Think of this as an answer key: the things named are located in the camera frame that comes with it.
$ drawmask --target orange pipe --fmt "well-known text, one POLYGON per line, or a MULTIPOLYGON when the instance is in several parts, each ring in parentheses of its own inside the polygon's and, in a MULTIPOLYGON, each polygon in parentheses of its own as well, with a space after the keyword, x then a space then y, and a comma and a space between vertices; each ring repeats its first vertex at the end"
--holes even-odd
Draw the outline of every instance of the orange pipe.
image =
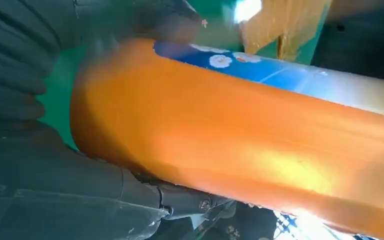
POLYGON ((79 149, 384 239, 384 115, 164 58, 152 46, 137 39, 76 84, 79 149))

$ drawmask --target screw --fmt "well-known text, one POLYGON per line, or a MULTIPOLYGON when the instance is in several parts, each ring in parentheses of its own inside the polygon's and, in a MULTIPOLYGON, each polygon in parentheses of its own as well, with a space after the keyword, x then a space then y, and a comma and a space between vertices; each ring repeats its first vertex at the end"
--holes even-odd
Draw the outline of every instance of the screw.
POLYGON ((199 208, 202 210, 207 210, 210 208, 210 201, 209 200, 203 200, 201 204, 199 205, 199 208))

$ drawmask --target orange cylinder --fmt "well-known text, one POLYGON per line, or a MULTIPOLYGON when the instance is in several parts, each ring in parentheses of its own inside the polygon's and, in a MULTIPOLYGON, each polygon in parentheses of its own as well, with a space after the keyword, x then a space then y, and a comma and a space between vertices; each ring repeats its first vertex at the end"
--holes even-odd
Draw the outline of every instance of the orange cylinder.
POLYGON ((76 83, 71 130, 89 156, 384 239, 384 108, 357 105, 182 63, 136 39, 76 83))

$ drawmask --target flower pattern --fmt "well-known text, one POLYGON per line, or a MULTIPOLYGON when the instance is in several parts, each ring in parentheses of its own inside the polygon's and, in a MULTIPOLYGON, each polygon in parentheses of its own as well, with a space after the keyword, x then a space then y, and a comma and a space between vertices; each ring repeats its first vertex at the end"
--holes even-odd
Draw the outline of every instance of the flower pattern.
POLYGON ((229 52, 229 50, 226 50, 226 49, 220 49, 220 48, 209 47, 209 46, 200 46, 196 44, 190 44, 190 46, 202 52, 211 52, 215 54, 225 54, 229 52))
POLYGON ((225 55, 213 55, 209 58, 209 64, 218 69, 227 68, 231 63, 232 59, 225 55))
POLYGON ((262 60, 262 58, 259 56, 249 55, 249 54, 246 54, 244 52, 234 52, 233 56, 236 58, 236 60, 238 60, 239 62, 243 62, 243 63, 256 64, 262 60))

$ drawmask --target bright light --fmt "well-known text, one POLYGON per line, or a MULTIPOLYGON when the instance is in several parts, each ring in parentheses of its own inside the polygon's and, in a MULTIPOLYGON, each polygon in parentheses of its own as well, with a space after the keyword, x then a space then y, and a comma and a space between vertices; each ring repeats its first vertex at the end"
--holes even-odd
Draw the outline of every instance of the bright light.
POLYGON ((238 0, 234 9, 236 23, 248 21, 263 8, 263 0, 238 0))

